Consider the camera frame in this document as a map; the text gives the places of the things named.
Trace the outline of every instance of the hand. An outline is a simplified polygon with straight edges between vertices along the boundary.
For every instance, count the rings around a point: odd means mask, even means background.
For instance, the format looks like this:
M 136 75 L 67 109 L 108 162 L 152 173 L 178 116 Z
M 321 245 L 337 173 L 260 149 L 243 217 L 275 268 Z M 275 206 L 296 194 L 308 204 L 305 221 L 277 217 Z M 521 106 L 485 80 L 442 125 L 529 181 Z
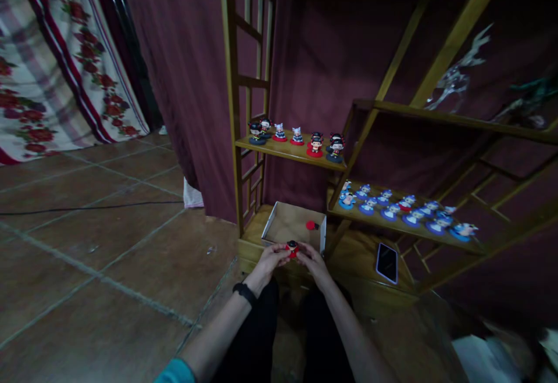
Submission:
M 282 267 L 291 260 L 289 258 L 291 251 L 285 249 L 286 245 L 287 244 L 275 244 L 264 249 L 253 272 L 244 280 L 244 283 L 252 290 L 252 293 L 254 293 L 256 297 L 260 296 L 263 288 L 271 280 L 273 270 L 275 270 L 276 267 Z
M 334 283 L 329 271 L 327 271 L 324 259 L 311 245 L 302 242 L 297 242 L 297 244 L 298 253 L 295 258 L 296 262 L 308 268 L 312 277 L 314 277 L 316 285 L 324 292 L 327 286 Z

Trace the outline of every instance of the phone screen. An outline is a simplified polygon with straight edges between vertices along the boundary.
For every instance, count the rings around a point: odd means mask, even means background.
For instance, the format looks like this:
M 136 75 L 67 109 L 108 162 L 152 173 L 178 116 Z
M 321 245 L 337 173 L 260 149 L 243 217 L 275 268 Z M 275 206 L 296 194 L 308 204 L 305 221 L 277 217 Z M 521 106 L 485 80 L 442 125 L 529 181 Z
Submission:
M 378 247 L 376 271 L 397 284 L 397 252 L 382 243 Z

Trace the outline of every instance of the cardboard box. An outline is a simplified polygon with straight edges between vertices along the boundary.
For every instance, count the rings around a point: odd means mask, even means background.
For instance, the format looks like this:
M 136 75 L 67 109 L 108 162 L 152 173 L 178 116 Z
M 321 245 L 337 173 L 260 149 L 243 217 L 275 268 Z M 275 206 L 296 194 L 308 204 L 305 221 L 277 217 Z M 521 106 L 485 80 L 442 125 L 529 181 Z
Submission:
M 310 220 L 320 227 L 308 230 L 306 223 Z M 326 221 L 327 216 L 323 213 L 276 202 L 263 230 L 262 242 L 266 246 L 290 240 L 305 242 L 323 254 L 326 249 Z

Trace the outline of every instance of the wooden frame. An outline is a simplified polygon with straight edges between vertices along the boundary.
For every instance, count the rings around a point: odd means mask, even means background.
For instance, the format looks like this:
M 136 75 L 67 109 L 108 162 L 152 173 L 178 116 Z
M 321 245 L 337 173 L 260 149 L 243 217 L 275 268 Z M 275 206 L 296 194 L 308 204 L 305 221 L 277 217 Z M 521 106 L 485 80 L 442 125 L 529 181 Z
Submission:
M 305 149 L 294 149 L 295 146 L 285 145 L 280 142 L 265 144 L 263 146 L 251 145 L 248 137 L 240 137 L 240 123 L 256 120 L 264 114 L 269 113 L 269 96 L 271 88 L 271 60 L 273 57 L 273 34 L 276 16 L 276 0 L 257 0 L 257 25 L 253 26 L 252 16 L 252 1 L 245 0 L 244 17 L 236 13 L 235 0 L 221 0 L 223 5 L 223 26 L 224 26 L 224 39 L 226 50 L 227 62 L 227 86 L 229 93 L 229 111 L 230 111 L 230 125 L 231 125 L 231 139 L 234 163 L 234 181 L 235 181 L 235 196 L 237 208 L 237 220 L 239 228 L 239 257 L 243 266 L 252 266 L 257 261 L 257 257 L 263 250 L 261 246 L 261 232 L 269 216 L 270 207 L 264 205 L 262 209 L 262 186 L 264 178 L 264 158 L 265 154 L 279 156 L 282 158 L 289 158 L 321 166 L 331 171 L 336 171 L 339 174 L 334 183 L 329 187 L 327 193 L 327 214 L 329 216 L 338 216 L 342 218 L 340 225 L 334 233 L 332 239 L 328 239 L 327 249 L 325 253 L 326 262 L 329 265 L 330 271 L 334 274 L 338 269 L 337 277 L 345 277 L 346 270 L 339 268 L 335 260 L 335 251 L 339 247 L 339 243 L 346 243 L 348 235 L 354 236 L 350 230 L 350 225 L 353 221 L 368 223 L 376 227 L 388 228 L 392 231 L 400 233 L 400 238 L 391 243 L 399 252 L 402 265 L 402 273 L 406 277 L 411 277 L 410 270 L 407 268 L 405 258 L 411 255 L 416 255 L 423 265 L 427 276 L 420 282 L 414 282 L 410 287 L 395 287 L 387 285 L 385 282 L 377 279 L 370 272 L 374 268 L 371 266 L 358 267 L 359 271 L 356 272 L 357 277 L 364 277 L 365 281 L 361 282 L 359 291 L 362 292 L 363 288 L 376 289 L 388 292 L 391 297 L 398 295 L 404 300 L 414 300 L 413 297 L 425 291 L 429 291 L 441 284 L 447 282 L 456 275 L 466 271 L 467 269 L 495 256 L 514 245 L 515 243 L 524 240 L 531 236 L 533 233 L 548 226 L 550 223 L 558 220 L 558 199 L 547 203 L 544 207 L 537 209 L 534 213 L 529 214 L 527 217 L 519 220 L 510 219 L 506 214 L 502 213 L 501 207 L 508 202 L 511 198 L 516 196 L 519 192 L 524 190 L 533 183 L 541 175 L 544 175 L 554 164 L 558 153 L 555 153 L 551 158 L 542 163 L 537 169 L 525 177 L 518 177 L 508 171 L 491 164 L 487 160 L 487 156 L 494 150 L 495 145 L 499 139 L 508 137 L 517 137 L 534 142 L 544 144 L 558 145 L 558 135 L 551 132 L 552 129 L 546 131 L 530 130 L 522 127 L 507 126 L 503 124 L 489 123 L 483 120 L 471 119 L 455 114 L 445 114 L 439 112 L 430 112 L 424 110 L 426 99 L 431 95 L 437 81 L 442 77 L 447 70 L 452 60 L 455 58 L 459 48 L 465 42 L 471 29 L 474 27 L 482 11 L 485 9 L 490 0 L 467 0 L 461 13 L 457 17 L 448 37 L 441 48 L 438 55 L 433 60 L 433 63 L 425 75 L 422 83 L 418 87 L 409 106 L 390 103 L 384 101 L 386 93 L 391 85 L 392 80 L 403 60 L 403 57 L 409 47 L 409 44 L 414 36 L 414 33 L 419 25 L 419 22 L 426 10 L 430 0 L 418 0 L 417 6 L 413 11 L 407 27 L 402 35 L 399 46 L 392 58 L 389 67 L 386 70 L 384 79 L 378 90 L 375 100 L 355 100 L 351 106 L 345 123 L 343 133 L 347 135 L 349 127 L 353 118 L 358 112 L 367 112 L 366 122 L 361 130 L 359 137 L 356 141 L 356 146 L 350 155 L 349 160 L 345 164 L 332 164 L 325 160 L 325 158 L 308 158 L 305 155 Z M 269 16 L 266 33 L 264 35 L 264 2 L 269 3 Z M 256 77 L 242 76 L 238 73 L 238 50 L 237 50 L 237 28 L 240 28 L 254 41 L 257 42 L 257 56 L 256 56 Z M 262 56 L 264 41 L 266 42 L 266 65 L 262 66 Z M 238 97 L 239 87 L 246 89 L 246 121 L 240 120 L 240 104 Z M 252 89 L 264 89 L 264 113 L 257 116 L 252 115 Z M 470 175 L 476 167 L 482 166 L 488 168 L 489 173 L 479 182 L 474 189 L 467 191 L 461 198 L 459 205 L 466 202 L 474 202 L 484 210 L 494 214 L 497 219 L 507 224 L 504 232 L 491 239 L 489 242 L 473 241 L 468 245 L 457 244 L 457 241 L 452 241 L 452 238 L 433 238 L 432 235 L 425 235 L 420 232 L 411 230 L 410 228 L 399 226 L 392 226 L 386 222 L 378 221 L 373 217 L 366 218 L 359 216 L 352 212 L 337 210 L 337 201 L 341 192 L 342 186 L 349 178 L 351 170 L 357 161 L 362 146 L 368 137 L 370 130 L 381 112 L 389 112 L 401 117 L 414 117 L 422 123 L 445 123 L 462 126 L 465 128 L 477 129 L 485 132 L 485 141 L 481 149 L 462 163 L 460 167 L 448 177 L 444 184 L 442 184 L 433 194 L 432 198 L 442 201 L 447 197 L 457 184 L 460 184 L 468 175 Z M 558 123 L 558 120 L 552 123 L 552 126 Z M 249 154 L 254 153 L 255 163 L 245 173 L 242 172 L 242 160 Z M 254 175 L 260 171 L 261 174 L 258 178 Z M 505 176 L 516 182 L 516 186 L 506 195 L 499 198 L 494 203 L 488 203 L 482 200 L 478 193 L 483 187 L 486 187 L 497 176 Z M 246 186 L 246 205 L 243 203 L 243 187 Z M 406 237 L 414 237 L 408 248 L 401 251 L 400 246 Z M 374 242 L 378 238 L 372 236 L 371 251 Z M 422 249 L 423 241 L 434 242 L 427 252 Z M 435 257 L 441 249 L 446 246 L 453 246 L 462 250 L 462 256 L 455 264 L 447 266 L 442 271 L 433 271 L 429 261 Z M 301 277 L 301 272 L 296 268 L 288 270 L 289 274 Z M 307 277 L 302 277 L 301 280 L 305 281 Z M 349 282 L 358 281 L 357 278 L 349 280 Z

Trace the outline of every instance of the floral curtain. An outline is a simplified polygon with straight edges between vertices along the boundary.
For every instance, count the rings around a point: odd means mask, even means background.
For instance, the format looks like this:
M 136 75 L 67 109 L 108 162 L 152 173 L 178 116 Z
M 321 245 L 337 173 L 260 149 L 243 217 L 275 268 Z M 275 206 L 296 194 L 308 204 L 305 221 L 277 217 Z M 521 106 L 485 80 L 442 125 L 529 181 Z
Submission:
M 0 164 L 147 133 L 99 0 L 0 0 Z

